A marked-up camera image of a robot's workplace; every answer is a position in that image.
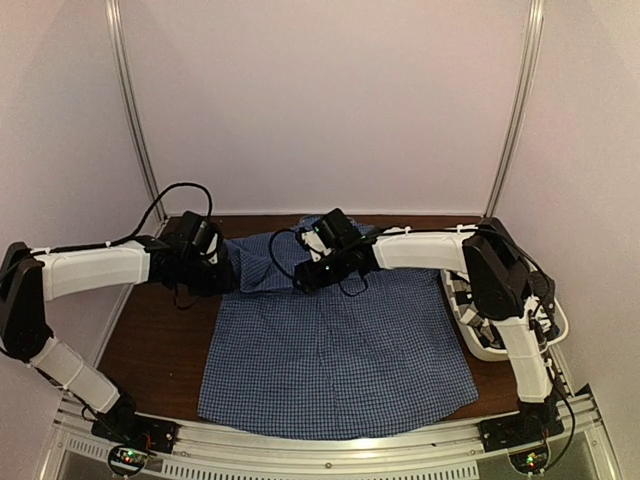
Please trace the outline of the blue checked long sleeve shirt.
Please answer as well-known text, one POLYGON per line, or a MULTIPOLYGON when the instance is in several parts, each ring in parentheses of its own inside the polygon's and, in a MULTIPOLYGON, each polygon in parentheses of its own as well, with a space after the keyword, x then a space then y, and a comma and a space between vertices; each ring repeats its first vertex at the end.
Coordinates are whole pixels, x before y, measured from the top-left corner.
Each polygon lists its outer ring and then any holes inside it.
POLYGON ((437 271, 352 275, 305 294, 289 279, 307 257, 291 234, 227 246, 239 288, 219 307, 201 418, 266 436, 349 440, 415 430, 478 399, 437 271))

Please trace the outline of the white plastic basket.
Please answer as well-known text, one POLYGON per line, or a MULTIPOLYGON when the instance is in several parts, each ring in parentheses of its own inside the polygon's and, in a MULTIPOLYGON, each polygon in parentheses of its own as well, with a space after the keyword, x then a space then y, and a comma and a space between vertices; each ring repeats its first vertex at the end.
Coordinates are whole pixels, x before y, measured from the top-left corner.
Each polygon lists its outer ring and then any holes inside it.
MULTIPOLYGON (((445 298, 470 352, 481 361, 506 361, 504 343, 496 328, 478 314, 467 278, 448 270, 441 270, 440 276, 445 298)), ((537 312, 537 319, 543 326, 550 346, 567 337, 569 322, 558 301, 554 302, 553 324, 543 309, 537 312)))

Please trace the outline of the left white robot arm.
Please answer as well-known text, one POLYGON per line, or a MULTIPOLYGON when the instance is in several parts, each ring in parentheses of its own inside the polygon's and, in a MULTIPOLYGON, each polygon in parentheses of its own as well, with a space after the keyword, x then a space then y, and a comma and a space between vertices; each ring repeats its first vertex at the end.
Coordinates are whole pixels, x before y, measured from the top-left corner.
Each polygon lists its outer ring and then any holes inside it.
POLYGON ((22 242, 6 252, 1 269, 1 342, 8 357, 35 368, 72 393, 123 444, 144 433, 134 400, 59 340, 46 322, 46 303, 59 297, 117 285, 158 283, 185 287, 194 297, 236 288, 225 245, 172 237, 139 236, 91 249, 30 250, 22 242))

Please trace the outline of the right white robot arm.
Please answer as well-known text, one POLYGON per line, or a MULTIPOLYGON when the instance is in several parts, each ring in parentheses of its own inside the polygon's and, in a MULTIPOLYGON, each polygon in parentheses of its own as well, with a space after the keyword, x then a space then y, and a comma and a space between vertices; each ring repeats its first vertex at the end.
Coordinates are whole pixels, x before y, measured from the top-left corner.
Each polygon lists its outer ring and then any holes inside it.
POLYGON ((494 217, 441 230, 358 230, 339 209, 298 235, 309 260, 295 266, 305 293, 360 276, 401 268, 449 271, 465 279, 477 315, 498 333, 516 379, 519 413, 512 430, 530 442, 557 416, 558 386, 548 352, 561 334, 555 282, 494 217))

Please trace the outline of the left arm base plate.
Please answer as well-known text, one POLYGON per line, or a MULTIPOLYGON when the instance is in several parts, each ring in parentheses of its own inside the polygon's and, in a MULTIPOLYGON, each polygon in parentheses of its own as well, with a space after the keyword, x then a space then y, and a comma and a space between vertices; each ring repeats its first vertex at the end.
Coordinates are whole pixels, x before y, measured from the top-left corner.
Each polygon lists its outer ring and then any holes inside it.
POLYGON ((137 450, 171 454, 173 452, 178 424, 169 420, 135 415, 131 427, 108 426, 104 420, 95 420, 91 434, 117 442, 137 450))

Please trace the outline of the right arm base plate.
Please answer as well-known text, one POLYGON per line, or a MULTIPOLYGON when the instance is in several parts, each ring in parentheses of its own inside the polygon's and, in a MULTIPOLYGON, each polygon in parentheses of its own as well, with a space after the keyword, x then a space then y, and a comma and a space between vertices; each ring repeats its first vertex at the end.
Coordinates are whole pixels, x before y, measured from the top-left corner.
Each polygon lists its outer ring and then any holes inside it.
POLYGON ((485 452, 543 443, 564 432, 563 422, 555 417, 541 420, 523 413, 483 420, 478 426, 485 452))

